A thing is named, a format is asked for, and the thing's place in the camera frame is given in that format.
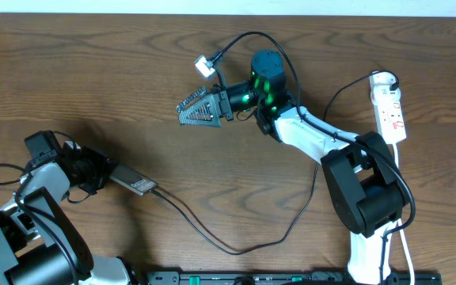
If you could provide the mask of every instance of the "wood grain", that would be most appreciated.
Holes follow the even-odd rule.
[[[456,284],[454,18],[0,14],[0,162],[23,165],[24,137],[58,129],[153,177],[235,249],[281,238],[308,196],[314,163],[263,136],[253,120],[179,127],[175,111],[207,84],[193,70],[198,55],[248,30],[283,45],[304,104],[317,115],[337,89],[370,70],[399,75],[408,130],[401,167],[417,206],[406,230],[413,262]],[[223,65],[228,81],[245,79],[262,48],[271,45],[258,37],[235,45]],[[367,94],[366,82],[346,90],[330,121],[358,133],[374,129]],[[1,171],[0,180],[16,175]],[[0,206],[12,190],[0,188]],[[342,268],[349,258],[348,231],[321,171],[288,240],[244,256],[214,249],[157,198],[113,184],[62,206],[93,253],[143,268],[298,271]],[[397,236],[391,264],[407,270]]]

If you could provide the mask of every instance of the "wooden table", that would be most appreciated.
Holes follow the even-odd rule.
[[[341,86],[369,71],[399,75],[408,132],[399,144],[401,169],[417,207],[406,230],[413,262],[456,284],[453,18],[0,14],[0,162],[24,165],[26,136],[65,131],[154,178],[230,247],[280,239],[309,195],[314,162],[262,135],[254,120],[223,120],[222,128],[177,122],[176,105],[207,84],[193,61],[248,30],[269,32],[283,45],[303,103],[318,116]],[[236,44],[222,65],[228,82],[246,79],[253,53],[264,48],[273,46],[257,36]],[[291,76],[288,83],[295,89]],[[330,122],[374,130],[368,86],[346,90]],[[0,170],[0,181],[17,174]],[[14,189],[0,187],[0,206]],[[213,248],[162,200],[114,184],[62,206],[93,253],[143,268],[307,271],[343,268],[349,258],[349,234],[322,171],[287,241],[244,256]],[[407,270],[393,238],[391,264]]]

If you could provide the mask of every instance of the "white wall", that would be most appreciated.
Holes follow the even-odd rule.
[[[456,0],[0,0],[0,12],[456,17]]]

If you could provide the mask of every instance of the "white cable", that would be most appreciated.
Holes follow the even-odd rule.
[[[399,152],[397,150],[397,144],[393,143],[392,146],[393,146],[393,157],[395,159],[395,165],[398,168],[399,167]],[[399,218],[397,220],[397,226],[401,226],[401,225],[402,225],[402,219]],[[404,230],[399,230],[399,233],[401,234],[402,248],[404,249],[405,259],[408,262],[409,285],[415,285],[415,269],[412,266],[411,253],[409,253],[408,242],[405,239]]]

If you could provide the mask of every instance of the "white power strip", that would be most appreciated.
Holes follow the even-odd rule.
[[[390,90],[397,79],[388,72],[369,77],[370,100],[374,105],[378,132],[387,144],[399,143],[406,138],[401,107],[401,89]]]

